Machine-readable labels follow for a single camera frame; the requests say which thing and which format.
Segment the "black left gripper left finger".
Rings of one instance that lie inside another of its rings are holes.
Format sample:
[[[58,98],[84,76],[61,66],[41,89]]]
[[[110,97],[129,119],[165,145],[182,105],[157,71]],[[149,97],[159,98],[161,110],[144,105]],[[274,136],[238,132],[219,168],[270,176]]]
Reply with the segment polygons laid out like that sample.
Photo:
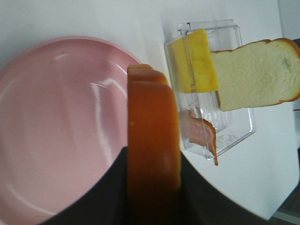
[[[46,220],[47,225],[127,225],[127,147],[80,199]]]

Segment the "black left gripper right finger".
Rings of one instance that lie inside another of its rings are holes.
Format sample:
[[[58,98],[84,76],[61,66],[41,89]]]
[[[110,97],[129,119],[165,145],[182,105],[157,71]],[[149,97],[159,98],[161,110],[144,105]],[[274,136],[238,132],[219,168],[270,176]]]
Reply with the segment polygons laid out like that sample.
[[[268,225],[213,187],[181,154],[181,225]]]

